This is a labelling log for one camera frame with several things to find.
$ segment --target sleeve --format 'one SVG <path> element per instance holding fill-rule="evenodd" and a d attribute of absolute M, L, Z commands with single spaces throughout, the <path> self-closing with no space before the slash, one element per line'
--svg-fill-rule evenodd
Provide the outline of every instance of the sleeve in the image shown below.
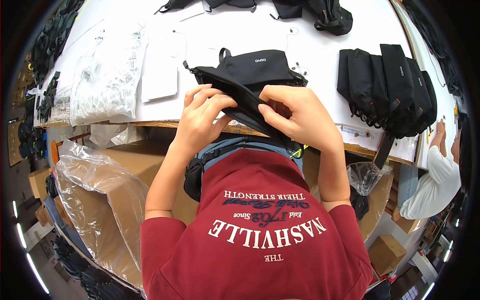
<path fill-rule="evenodd" d="M 373 278 L 373 269 L 363 242 L 355 211 L 350 205 L 334 207 L 330 216 L 343 242 L 343 247 L 352 264 L 352 269 L 359 269 L 360 276 L 344 299 L 361 299 Z"/>
<path fill-rule="evenodd" d="M 428 174 L 440 184 L 444 182 L 454 171 L 454 162 L 444 157 L 437 146 L 432 146 L 427 155 Z"/>
<path fill-rule="evenodd" d="M 142 282 L 147 296 L 152 279 L 172 255 L 185 228 L 182 221 L 168 217 L 147 219 L 140 225 Z"/>

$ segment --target red t-shirt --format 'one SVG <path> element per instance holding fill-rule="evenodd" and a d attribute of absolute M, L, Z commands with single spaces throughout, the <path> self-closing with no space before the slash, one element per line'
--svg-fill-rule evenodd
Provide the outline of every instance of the red t-shirt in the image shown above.
<path fill-rule="evenodd" d="M 372 268 L 351 206 L 328 213 L 285 156 L 241 149 L 203 175 L 196 219 L 140 227 L 156 299 L 359 300 Z"/>

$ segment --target blue jeans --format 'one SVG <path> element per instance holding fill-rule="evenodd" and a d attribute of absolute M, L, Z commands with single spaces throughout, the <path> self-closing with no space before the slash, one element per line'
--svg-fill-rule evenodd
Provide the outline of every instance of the blue jeans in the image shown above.
<path fill-rule="evenodd" d="M 398 196 L 396 204 L 401 208 L 406 200 L 410 199 L 419 184 L 419 170 L 414 166 L 402 164 L 400 167 L 400 178 L 398 179 Z"/>
<path fill-rule="evenodd" d="M 226 139 L 226 140 L 220 141 L 218 143 L 209 144 L 207 147 L 205 147 L 199 153 L 197 153 L 195 155 L 195 157 L 196 158 L 202 158 L 203 154 L 211 153 L 211 152 L 214 152 L 215 150 L 223 149 L 225 147 L 229 147 L 229 146 L 233 146 L 233 145 L 238 145 L 238 144 L 255 145 L 255 146 L 270 149 L 273 152 L 277 152 L 277 153 L 280 153 L 281 155 L 286 156 L 288 159 L 292 159 L 293 162 L 299 168 L 299 170 L 300 170 L 300 172 L 302 173 L 302 176 L 303 176 L 303 165 L 302 165 L 303 164 L 303 158 L 293 158 L 293 157 L 291 158 L 290 156 L 292 155 L 292 153 L 287 151 L 285 148 L 280 148 L 280 147 L 273 146 L 273 145 L 270 145 L 270 144 L 265 144 L 265 143 L 246 143 L 245 140 L 246 140 L 245 137 L 238 137 L 238 138 L 233 138 L 233 139 Z M 241 148 L 233 149 L 230 152 L 227 152 L 223 155 L 220 155 L 217 158 L 214 158 L 214 159 L 210 160 L 209 162 L 207 162 L 204 165 L 204 170 L 206 171 L 209 167 L 213 166 L 214 163 L 218 162 L 219 160 L 229 156 L 230 154 L 232 154 L 235 151 L 238 151 L 240 149 L 245 149 L 245 148 L 241 147 Z M 255 148 L 247 148 L 247 149 L 256 150 L 256 151 L 266 151 L 266 150 L 255 149 Z"/>

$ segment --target white shirt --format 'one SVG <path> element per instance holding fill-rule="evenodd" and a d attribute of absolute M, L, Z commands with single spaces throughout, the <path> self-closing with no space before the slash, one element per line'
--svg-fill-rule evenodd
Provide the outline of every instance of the white shirt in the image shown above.
<path fill-rule="evenodd" d="M 417 190 L 400 208 L 405 219 L 423 219 L 441 212 L 460 189 L 458 164 L 432 146 L 427 155 L 428 173 L 419 179 Z"/>

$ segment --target person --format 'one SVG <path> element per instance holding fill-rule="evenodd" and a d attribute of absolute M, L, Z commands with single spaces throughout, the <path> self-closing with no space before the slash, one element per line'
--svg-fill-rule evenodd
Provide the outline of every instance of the person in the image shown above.
<path fill-rule="evenodd" d="M 441 212 L 460 189 L 460 132 L 450 149 L 453 159 L 447 157 L 445 123 L 437 123 L 435 136 L 427 154 L 428 173 L 418 178 L 418 169 L 402 165 L 398 180 L 397 207 L 393 219 L 423 219 Z"/>
<path fill-rule="evenodd" d="M 223 116 L 212 124 L 214 119 L 237 103 L 211 85 L 197 86 L 185 95 L 176 136 L 146 199 L 140 233 L 148 299 L 363 297 L 372 267 L 349 201 L 338 129 L 311 89 L 267 85 L 259 98 L 292 113 L 286 119 L 260 104 L 267 123 L 321 151 L 321 202 L 309 193 L 301 163 L 285 149 L 243 144 L 204 166 L 196 219 L 187 227 L 174 219 L 177 187 L 190 159 L 219 143 L 244 143 L 210 144 L 231 120 Z"/>

